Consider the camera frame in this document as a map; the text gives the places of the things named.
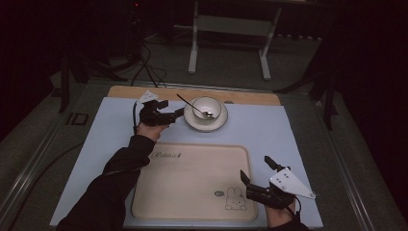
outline floor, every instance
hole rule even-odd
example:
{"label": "floor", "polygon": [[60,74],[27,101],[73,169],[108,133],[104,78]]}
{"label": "floor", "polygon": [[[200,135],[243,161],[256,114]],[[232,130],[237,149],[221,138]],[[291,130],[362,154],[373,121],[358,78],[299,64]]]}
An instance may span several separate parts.
{"label": "floor", "polygon": [[[157,82],[163,80],[168,88],[273,92],[300,79],[319,47],[316,40],[275,39],[268,53],[273,79],[265,82],[256,49],[238,49],[234,44],[219,49],[223,44],[214,45],[205,38],[198,50],[197,71],[190,75],[188,39],[181,36],[172,44],[145,43],[151,52],[149,64],[157,68],[159,77],[153,77]],[[147,57],[148,50],[143,48],[142,54]],[[86,85],[72,83],[71,103],[65,113],[58,113],[60,98],[49,95],[0,143],[0,198],[6,198],[1,211],[6,211],[4,205],[11,206],[1,217],[2,229],[10,225],[13,230],[55,229],[48,226],[49,220],[100,101],[111,86],[130,85],[139,68],[135,65],[118,72],[127,82],[113,82],[90,71]],[[147,72],[139,74],[134,86],[152,86]],[[333,131],[328,131],[321,119],[322,102],[307,97],[310,87],[279,97],[311,184],[319,194],[317,204],[324,224],[319,230],[408,230],[342,96],[336,94],[337,115],[332,116]],[[70,114],[89,115],[89,121],[71,124]],[[22,171],[30,174],[19,175]],[[21,190],[10,194],[16,183]]]}

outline dark background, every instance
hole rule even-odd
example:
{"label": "dark background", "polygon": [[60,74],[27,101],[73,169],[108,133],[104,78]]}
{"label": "dark background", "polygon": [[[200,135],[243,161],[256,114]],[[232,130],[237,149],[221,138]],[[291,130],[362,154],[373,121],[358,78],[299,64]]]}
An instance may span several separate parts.
{"label": "dark background", "polygon": [[[104,59],[110,52],[126,52],[125,44],[112,46],[117,45],[113,41],[123,40],[118,37],[128,35],[126,27],[117,26],[128,22],[128,12],[123,11],[123,6],[118,3],[123,2],[100,1],[96,8],[90,1],[1,3],[0,141],[51,92],[49,77],[60,69],[67,40],[75,41],[96,60]],[[155,18],[148,26],[166,36],[171,37],[169,28],[174,23],[191,24],[191,1],[157,0],[149,4],[147,9],[156,10],[140,15]],[[373,159],[407,219],[408,200],[404,198],[408,194],[404,186],[408,176],[405,135],[408,124],[405,93],[408,89],[407,3],[394,0],[370,1],[368,4],[353,2],[350,5],[354,9],[339,20],[342,28],[349,30],[335,31],[332,38],[324,39],[314,65],[327,68],[330,65],[327,60],[336,59],[339,47],[353,44],[352,52],[341,66],[336,89],[344,96]],[[204,9],[219,12],[219,8],[213,8],[211,4]],[[107,14],[117,20],[104,20],[101,15]],[[308,34],[301,31],[300,28],[304,27],[293,26],[298,18],[289,15],[282,15],[277,32],[282,35]],[[310,18],[315,24],[320,22],[320,32],[324,31],[325,19]],[[315,31],[312,36],[321,34]],[[95,39],[91,45],[88,43],[90,38]]]}

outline cable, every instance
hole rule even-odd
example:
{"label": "cable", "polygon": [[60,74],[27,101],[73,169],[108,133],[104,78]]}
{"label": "cable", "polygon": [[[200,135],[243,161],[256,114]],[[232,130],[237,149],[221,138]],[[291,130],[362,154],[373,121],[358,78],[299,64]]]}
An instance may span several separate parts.
{"label": "cable", "polygon": [[20,216],[20,214],[21,214],[21,212],[22,212],[22,210],[23,210],[23,208],[24,208],[24,205],[26,204],[28,198],[30,197],[30,194],[33,192],[33,189],[36,187],[36,184],[38,183],[38,181],[39,181],[39,179],[42,177],[42,175],[43,175],[51,166],[53,166],[58,160],[60,160],[62,156],[66,155],[66,154],[69,153],[70,151],[74,150],[75,148],[77,148],[77,147],[79,147],[79,146],[81,146],[81,145],[83,145],[83,144],[84,144],[84,142],[82,141],[82,142],[76,144],[75,146],[72,146],[71,148],[69,148],[68,150],[66,150],[65,152],[63,152],[62,154],[60,154],[56,159],[54,159],[54,161],[52,161],[50,164],[48,164],[48,166],[45,167],[45,169],[39,174],[38,178],[37,178],[36,181],[33,183],[33,187],[31,187],[31,189],[27,192],[26,197],[24,198],[23,202],[21,203],[20,208],[18,209],[17,214],[15,215],[15,217],[14,217],[14,219],[13,219],[13,221],[12,221],[12,224],[11,224],[10,227],[9,227],[9,231],[13,230],[13,228],[14,228],[14,226],[15,226],[15,223],[17,222],[17,219],[18,219],[18,217]]}
{"label": "cable", "polygon": [[[146,61],[148,62],[149,60],[150,60],[150,53],[151,53],[151,51],[150,51],[150,49],[148,49],[147,48],[147,59],[146,59]],[[141,68],[138,70],[138,72],[136,72],[136,74],[135,74],[135,76],[133,77],[133,79],[132,79],[132,82],[130,83],[130,86],[133,86],[133,84],[135,83],[135,80],[136,80],[136,78],[139,76],[139,74],[140,74],[140,72],[143,70],[143,68],[144,68],[145,66],[144,66],[144,64],[141,66]]]}
{"label": "cable", "polygon": [[137,35],[138,35],[138,26],[140,19],[138,17],[138,14],[136,13],[135,5],[132,3],[128,3],[126,0],[122,0],[123,4],[123,10],[126,11],[127,13],[127,23],[128,25],[126,26],[125,29],[125,47],[123,51],[123,56],[127,58],[127,62],[123,64],[117,64],[117,65],[106,65],[106,64],[101,64],[98,62],[100,65],[104,66],[106,69],[112,71],[112,72],[117,72],[120,70],[123,70],[125,68],[131,67],[134,63],[137,62],[138,57],[139,57],[139,52],[135,49],[135,47],[132,47],[130,45],[129,40],[134,40]]}
{"label": "cable", "polygon": [[[143,47],[147,50],[148,54],[151,54],[151,50],[150,50],[146,45],[143,45]],[[166,72],[164,69],[156,68],[156,67],[153,67],[153,66],[149,65],[149,64],[148,64],[148,61],[146,61],[146,62],[143,63],[143,64],[146,65],[146,70],[147,70],[147,73],[148,73],[148,75],[149,75],[149,78],[150,78],[150,80],[152,80],[152,82],[155,84],[156,88],[157,88],[158,86],[156,85],[155,81],[153,80],[153,77],[151,76],[150,71],[148,70],[148,67],[152,68],[152,72],[153,72],[153,73],[156,75],[156,77],[159,79],[159,82],[163,83],[163,85],[165,86],[165,88],[167,88],[166,83],[165,83],[165,81],[164,81],[164,78],[166,77],[167,72]],[[165,76],[164,76],[163,78],[160,77],[160,76],[154,71],[154,68],[160,69],[160,70],[164,71],[164,72],[165,72]]]}
{"label": "cable", "polygon": [[133,105],[133,132],[136,135],[136,130],[138,130],[139,124],[136,125],[136,107],[138,106],[138,100],[135,101],[135,104]]}
{"label": "cable", "polygon": [[[172,38],[177,39],[177,38],[187,34],[188,32],[191,32],[191,31],[192,31],[192,29],[189,29],[189,30],[187,30],[185,32],[182,32],[182,33],[180,33],[178,35],[173,36]],[[162,37],[161,35],[159,35],[157,33],[144,38],[144,40],[148,41],[148,42],[153,42],[153,43],[165,43],[165,42],[167,42],[167,38],[164,38],[164,37]]]}
{"label": "cable", "polygon": [[294,198],[299,203],[299,211],[294,212],[289,206],[287,206],[285,209],[288,210],[288,212],[293,216],[293,219],[300,222],[300,212],[302,211],[302,204],[300,203],[300,200],[297,198],[297,196],[295,196]]}
{"label": "cable", "polygon": [[126,74],[126,73],[129,73],[129,72],[135,70],[135,68],[136,68],[137,66],[138,66],[138,64],[133,64],[133,65],[132,65],[131,67],[129,67],[128,69],[123,70],[123,71],[121,71],[121,72],[118,72],[117,74],[118,74],[118,75],[124,75],[124,74]]}

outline black cable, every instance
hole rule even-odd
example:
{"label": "black cable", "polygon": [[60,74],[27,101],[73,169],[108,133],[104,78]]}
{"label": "black cable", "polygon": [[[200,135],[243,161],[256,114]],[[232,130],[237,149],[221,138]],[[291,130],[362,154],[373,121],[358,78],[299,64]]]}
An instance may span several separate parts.
{"label": "black cable", "polygon": [[65,152],[63,152],[62,154],[60,154],[56,159],[54,159],[54,161],[52,161],[50,164],[48,164],[48,166],[39,174],[39,176],[37,177],[36,181],[33,183],[33,186],[31,187],[31,189],[27,192],[26,197],[24,198],[23,202],[20,205],[20,208],[17,211],[17,214],[15,215],[12,224],[9,227],[9,231],[11,231],[14,226],[15,223],[17,222],[18,217],[20,216],[28,198],[30,197],[30,194],[33,192],[33,189],[36,187],[36,184],[38,183],[39,179],[42,177],[42,175],[51,167],[53,166],[58,160],[61,159],[62,156],[66,155],[67,153],[69,153],[70,151],[74,150],[75,148],[81,146],[82,144],[84,144],[83,142],[80,142],[78,144],[76,144],[75,146],[72,146],[71,148],[69,148],[68,150],[66,150]]}
{"label": "black cable", "polygon": [[[143,47],[147,50],[148,54],[151,54],[150,49],[149,49],[146,45],[143,45]],[[148,64],[148,61],[146,61],[146,65],[147,65],[146,69],[147,69],[147,72],[148,72],[148,74],[149,74],[149,78],[150,78],[150,80],[152,80],[152,82],[155,84],[155,86],[157,87],[156,83],[155,83],[154,80],[153,80],[153,77],[151,76],[151,74],[150,74],[150,72],[149,72],[149,70],[148,70],[148,67],[150,67],[150,68],[152,69],[152,72],[153,72],[153,73],[155,74],[155,76],[159,79],[159,82],[163,83],[163,85],[165,86],[165,88],[167,88],[166,83],[165,83],[165,81],[164,81],[164,78],[166,77],[167,72],[166,72],[164,69],[151,66],[150,64]],[[164,76],[163,78],[160,77],[160,76],[154,71],[154,69],[160,69],[161,71],[163,71],[163,72],[165,73],[165,76]]]}
{"label": "black cable", "polygon": [[297,196],[295,196],[294,198],[299,203],[299,210],[297,212],[294,212],[289,206],[287,206],[285,209],[288,210],[288,212],[293,216],[293,219],[300,222],[300,212],[302,211],[302,204],[300,203],[300,200],[297,198]]}
{"label": "black cable", "polygon": [[133,105],[133,132],[136,135],[136,130],[138,129],[139,125],[136,125],[136,107],[138,106],[138,100],[135,101]]}
{"label": "black cable", "polygon": [[149,79],[153,82],[153,84],[154,84],[154,86],[156,87],[156,88],[158,88],[159,86],[157,86],[157,84],[156,84],[156,81],[153,79],[153,77],[152,77],[152,75],[151,75],[151,73],[150,73],[150,70],[149,70],[149,67],[147,66],[147,61],[143,58],[143,57],[141,57],[141,62],[143,63],[143,66],[144,66],[144,68],[146,68],[146,71],[147,71],[147,74],[148,74],[148,76],[149,76]]}
{"label": "black cable", "polygon": [[129,67],[128,69],[123,70],[123,71],[121,71],[121,72],[118,72],[117,74],[118,74],[118,75],[124,75],[124,74],[126,74],[126,73],[129,73],[129,72],[135,70],[135,68],[136,68],[137,66],[138,66],[138,64],[137,64],[137,63],[134,63],[134,64],[133,64],[131,67]]}
{"label": "black cable", "polygon": [[[150,49],[148,49],[147,48],[147,59],[146,59],[146,61],[148,62],[149,60],[150,60]],[[136,81],[136,78],[139,76],[139,74],[141,73],[141,71],[143,70],[145,68],[145,66],[144,65],[142,65],[141,66],[141,68],[138,70],[138,72],[136,72],[136,74],[135,74],[135,76],[133,77],[133,79],[132,79],[132,82],[130,83],[130,86],[133,86],[133,84],[135,83],[135,81]]]}
{"label": "black cable", "polygon": [[107,66],[107,68],[111,71],[119,71],[119,70],[123,70],[127,67],[132,66],[132,64],[135,64],[137,62],[137,60],[139,59],[138,56],[138,51],[137,50],[133,50],[134,53],[131,53],[130,55],[128,55],[127,53],[129,52],[129,40],[133,40],[135,39],[135,37],[138,35],[137,30],[133,30],[133,27],[137,27],[138,25],[138,21],[140,21],[138,14],[135,11],[135,5],[132,2],[129,2],[127,0],[122,0],[122,4],[123,4],[123,10],[126,11],[126,13],[128,14],[128,25],[127,25],[127,29],[126,29],[126,38],[125,38],[125,49],[123,51],[123,55],[127,58],[127,62],[124,64],[118,64],[115,66]]}

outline beige tray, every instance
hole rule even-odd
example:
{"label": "beige tray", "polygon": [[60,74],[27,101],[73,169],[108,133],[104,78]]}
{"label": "beige tray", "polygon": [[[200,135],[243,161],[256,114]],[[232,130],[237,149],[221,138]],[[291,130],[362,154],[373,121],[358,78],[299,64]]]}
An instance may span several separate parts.
{"label": "beige tray", "polygon": [[141,171],[132,212],[140,219],[239,220],[257,216],[245,198],[247,150],[237,145],[158,142]]}
{"label": "beige tray", "polygon": [[177,97],[177,93],[179,93],[187,99],[193,99],[200,96],[210,96],[221,102],[231,101],[236,104],[281,105],[278,96],[273,93],[255,93],[231,90],[165,89],[113,86],[109,90],[108,97],[139,98],[147,90],[158,94],[161,100],[180,100],[180,98]]}

